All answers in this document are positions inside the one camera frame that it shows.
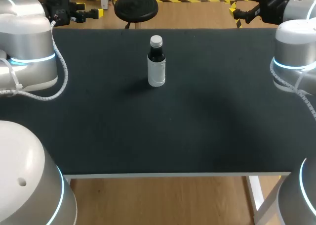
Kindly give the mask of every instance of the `stool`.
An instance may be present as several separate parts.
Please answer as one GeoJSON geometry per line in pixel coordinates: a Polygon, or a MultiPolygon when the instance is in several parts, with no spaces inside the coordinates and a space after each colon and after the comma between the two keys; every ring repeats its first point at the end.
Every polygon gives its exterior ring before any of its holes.
{"type": "Polygon", "coordinates": [[[141,28],[141,22],[152,19],[158,13],[158,3],[156,0],[117,0],[114,5],[116,16],[130,23],[135,23],[135,29],[141,28]]]}

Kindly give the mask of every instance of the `cable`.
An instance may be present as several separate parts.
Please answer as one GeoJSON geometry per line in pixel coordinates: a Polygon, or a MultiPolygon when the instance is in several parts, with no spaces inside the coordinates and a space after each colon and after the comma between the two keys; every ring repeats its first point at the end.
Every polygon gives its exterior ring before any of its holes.
{"type": "Polygon", "coordinates": [[[301,82],[301,80],[303,79],[303,77],[309,72],[311,71],[311,69],[308,69],[307,71],[304,71],[304,73],[301,74],[301,76],[298,78],[298,80],[296,81],[295,86],[291,85],[290,83],[286,82],[285,80],[283,80],[282,78],[280,78],[274,71],[274,61],[273,59],[271,60],[270,63],[270,72],[272,73],[272,75],[275,77],[275,79],[277,79],[280,83],[282,83],[283,85],[287,86],[288,88],[290,88],[294,93],[296,93],[307,105],[307,107],[309,108],[309,110],[311,111],[314,119],[316,120],[316,112],[312,106],[312,104],[310,103],[310,101],[307,99],[307,97],[304,95],[304,92],[302,90],[298,89],[298,86],[301,82]]]}
{"type": "Polygon", "coordinates": [[[60,96],[61,93],[63,93],[64,89],[66,88],[67,82],[68,82],[68,69],[67,69],[66,62],[65,62],[63,56],[61,55],[61,53],[59,52],[59,50],[58,50],[58,48],[56,46],[56,43],[54,41],[53,27],[54,27],[55,24],[56,24],[55,21],[52,21],[51,24],[50,24],[52,40],[53,40],[53,47],[54,47],[54,50],[55,50],[57,56],[60,59],[60,62],[61,62],[62,66],[63,66],[63,69],[64,69],[64,74],[65,74],[64,82],[63,82],[60,90],[56,94],[54,94],[52,96],[49,96],[49,97],[42,97],[42,96],[34,95],[34,94],[31,94],[31,93],[28,93],[28,92],[22,91],[22,90],[18,90],[17,92],[16,92],[16,90],[0,90],[0,95],[18,94],[18,95],[24,95],[24,96],[27,96],[27,97],[30,97],[30,98],[33,98],[33,99],[36,99],[36,100],[48,101],[48,100],[56,99],[57,97],[60,96]]]}

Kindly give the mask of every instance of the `bottle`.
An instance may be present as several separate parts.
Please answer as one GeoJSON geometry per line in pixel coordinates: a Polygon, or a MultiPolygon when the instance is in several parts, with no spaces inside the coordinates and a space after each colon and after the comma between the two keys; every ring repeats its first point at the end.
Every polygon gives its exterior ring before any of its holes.
{"type": "Polygon", "coordinates": [[[153,87],[160,87],[165,82],[166,57],[162,51],[162,37],[150,38],[150,52],[147,56],[148,83],[153,87]]]}

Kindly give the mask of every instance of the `white label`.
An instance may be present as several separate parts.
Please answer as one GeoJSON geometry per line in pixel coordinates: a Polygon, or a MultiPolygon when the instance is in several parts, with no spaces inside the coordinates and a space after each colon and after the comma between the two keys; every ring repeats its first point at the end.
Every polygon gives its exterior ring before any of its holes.
{"type": "Polygon", "coordinates": [[[166,59],[164,61],[155,63],[147,57],[148,65],[148,82],[153,87],[160,87],[165,82],[166,59]]]}

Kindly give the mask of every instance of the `table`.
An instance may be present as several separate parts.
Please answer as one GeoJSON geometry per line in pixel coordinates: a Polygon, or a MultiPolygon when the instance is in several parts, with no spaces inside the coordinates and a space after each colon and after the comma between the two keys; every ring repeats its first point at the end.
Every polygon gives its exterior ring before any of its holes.
{"type": "Polygon", "coordinates": [[[316,153],[316,124],[273,84],[274,34],[57,29],[65,92],[51,102],[2,98],[0,119],[30,129],[70,178],[286,175],[316,153]],[[156,89],[147,83],[152,35],[166,54],[156,89]]]}

